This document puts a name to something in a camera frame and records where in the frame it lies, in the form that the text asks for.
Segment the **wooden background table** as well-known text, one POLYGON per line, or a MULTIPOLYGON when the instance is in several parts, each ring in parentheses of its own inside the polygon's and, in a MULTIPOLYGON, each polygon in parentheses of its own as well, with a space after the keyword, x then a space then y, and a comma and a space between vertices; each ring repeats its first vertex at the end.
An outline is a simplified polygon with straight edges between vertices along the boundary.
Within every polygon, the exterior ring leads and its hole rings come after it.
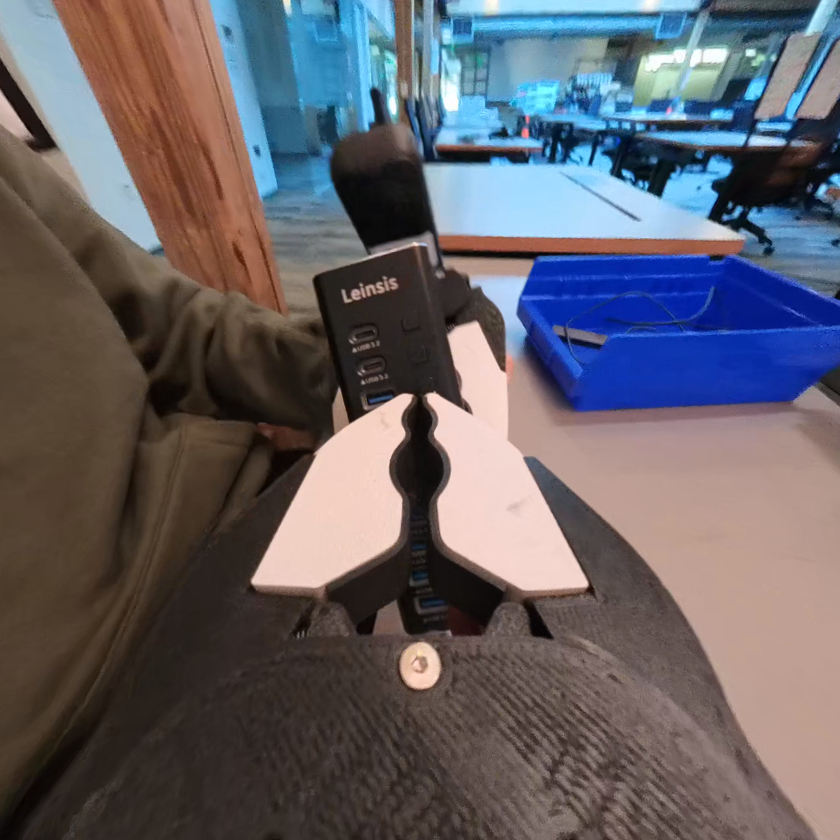
POLYGON ((654 149, 656 163, 647 192, 657 197, 663 195, 675 170, 697 154, 723 156, 736 163, 810 165, 822 152, 819 143, 808 140, 788 141, 759 133, 720 130, 640 132, 633 139, 654 149))
POLYGON ((520 136, 496 136, 484 129, 441 129, 434 141, 440 161, 528 164, 542 154, 542 144, 520 136))

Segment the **wooden post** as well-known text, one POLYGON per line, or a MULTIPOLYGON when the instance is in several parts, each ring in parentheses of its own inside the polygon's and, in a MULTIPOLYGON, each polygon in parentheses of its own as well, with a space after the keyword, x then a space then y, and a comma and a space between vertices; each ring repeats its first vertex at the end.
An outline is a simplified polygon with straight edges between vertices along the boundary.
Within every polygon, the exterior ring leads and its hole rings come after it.
POLYGON ((54 6, 165 257, 287 314, 209 2, 54 6))

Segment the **black office chair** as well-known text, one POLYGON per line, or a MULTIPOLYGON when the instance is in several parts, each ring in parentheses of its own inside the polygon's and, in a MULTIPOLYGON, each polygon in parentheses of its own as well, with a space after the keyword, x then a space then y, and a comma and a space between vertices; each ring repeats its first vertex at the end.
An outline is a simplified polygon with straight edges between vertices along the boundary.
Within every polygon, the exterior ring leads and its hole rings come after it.
POLYGON ((767 231, 750 215, 775 205, 791 205, 806 211, 818 204, 817 193, 832 175, 838 174, 838 140, 802 145, 786 144, 767 154, 741 155, 726 177, 711 185, 717 198, 708 219, 735 233, 748 233, 772 256, 775 245, 767 231))

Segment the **person's left forearm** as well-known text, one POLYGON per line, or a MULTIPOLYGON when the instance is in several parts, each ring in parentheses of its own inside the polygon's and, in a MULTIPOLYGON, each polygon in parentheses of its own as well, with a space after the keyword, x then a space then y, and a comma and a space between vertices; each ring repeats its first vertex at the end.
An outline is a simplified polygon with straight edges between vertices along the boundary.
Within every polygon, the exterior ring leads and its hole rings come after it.
POLYGON ((155 403, 288 429, 313 446, 331 436, 337 383, 318 318, 202 286, 135 245, 113 266, 115 279, 101 281, 100 293, 155 403))

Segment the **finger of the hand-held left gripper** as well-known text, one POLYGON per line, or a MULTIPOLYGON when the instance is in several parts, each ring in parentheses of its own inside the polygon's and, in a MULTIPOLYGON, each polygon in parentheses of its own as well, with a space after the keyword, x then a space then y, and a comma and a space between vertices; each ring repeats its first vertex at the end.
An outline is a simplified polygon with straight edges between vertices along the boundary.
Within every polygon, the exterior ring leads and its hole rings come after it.
POLYGON ((508 439, 508 373, 499 366, 479 323, 454 327, 448 344, 465 409, 508 439))

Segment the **white desk with wooden edge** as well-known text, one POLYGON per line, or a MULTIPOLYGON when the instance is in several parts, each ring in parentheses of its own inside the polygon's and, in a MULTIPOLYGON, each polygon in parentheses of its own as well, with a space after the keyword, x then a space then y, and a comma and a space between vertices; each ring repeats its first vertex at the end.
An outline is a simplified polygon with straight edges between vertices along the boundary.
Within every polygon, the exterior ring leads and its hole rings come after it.
POLYGON ((447 256, 735 256, 744 238, 579 165, 426 164, 447 256))

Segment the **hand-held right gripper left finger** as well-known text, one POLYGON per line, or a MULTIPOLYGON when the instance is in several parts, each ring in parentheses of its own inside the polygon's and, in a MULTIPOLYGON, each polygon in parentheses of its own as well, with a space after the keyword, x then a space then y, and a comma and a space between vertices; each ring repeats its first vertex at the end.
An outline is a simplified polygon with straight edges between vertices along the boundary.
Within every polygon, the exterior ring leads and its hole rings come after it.
POLYGON ((354 624, 404 593, 411 502, 398 467, 415 406, 399 395, 318 450, 251 577, 254 590, 339 604, 354 624))

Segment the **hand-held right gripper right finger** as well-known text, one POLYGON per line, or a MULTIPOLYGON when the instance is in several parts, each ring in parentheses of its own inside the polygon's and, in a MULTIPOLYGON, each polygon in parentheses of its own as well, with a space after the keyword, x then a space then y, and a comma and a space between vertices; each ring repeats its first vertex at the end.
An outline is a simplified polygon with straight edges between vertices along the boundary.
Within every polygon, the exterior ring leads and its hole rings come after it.
POLYGON ((423 397, 443 473, 428 503, 435 592, 481 625, 499 604, 580 595, 591 585, 522 453, 437 394, 423 397))

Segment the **person in olive hoodie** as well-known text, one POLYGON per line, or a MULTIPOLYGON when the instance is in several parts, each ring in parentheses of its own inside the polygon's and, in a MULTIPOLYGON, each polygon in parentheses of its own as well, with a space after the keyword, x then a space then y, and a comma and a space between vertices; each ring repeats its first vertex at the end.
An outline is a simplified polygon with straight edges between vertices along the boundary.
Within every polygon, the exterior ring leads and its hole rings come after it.
POLYGON ((273 451, 261 425, 154 402, 99 289, 143 248, 5 129, 1 157, 5 827, 100 717, 175 580, 256 497, 273 451))

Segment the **blue plastic bin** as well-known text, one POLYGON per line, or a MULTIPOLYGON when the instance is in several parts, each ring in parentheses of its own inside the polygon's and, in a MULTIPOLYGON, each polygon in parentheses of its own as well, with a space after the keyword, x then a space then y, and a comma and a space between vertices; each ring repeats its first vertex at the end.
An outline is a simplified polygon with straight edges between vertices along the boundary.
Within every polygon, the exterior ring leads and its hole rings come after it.
POLYGON ((580 412, 788 403, 839 361, 838 300, 734 256, 539 257, 518 317, 580 412))

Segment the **black usb hub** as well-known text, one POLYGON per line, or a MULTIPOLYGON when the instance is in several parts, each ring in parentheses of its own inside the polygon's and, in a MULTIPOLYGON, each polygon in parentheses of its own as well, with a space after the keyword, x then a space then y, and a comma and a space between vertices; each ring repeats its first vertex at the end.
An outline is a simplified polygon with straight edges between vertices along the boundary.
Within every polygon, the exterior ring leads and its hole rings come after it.
MULTIPOLYGON (((463 402, 445 322, 440 280, 429 248, 405 245, 313 279, 343 405, 352 423, 397 396, 436 393, 463 402)), ((429 578, 428 507, 443 478, 443 460, 428 440, 432 419, 420 404, 409 413, 409 449, 398 468, 407 480, 411 570, 398 601, 404 627, 449 630, 448 604, 429 578)))

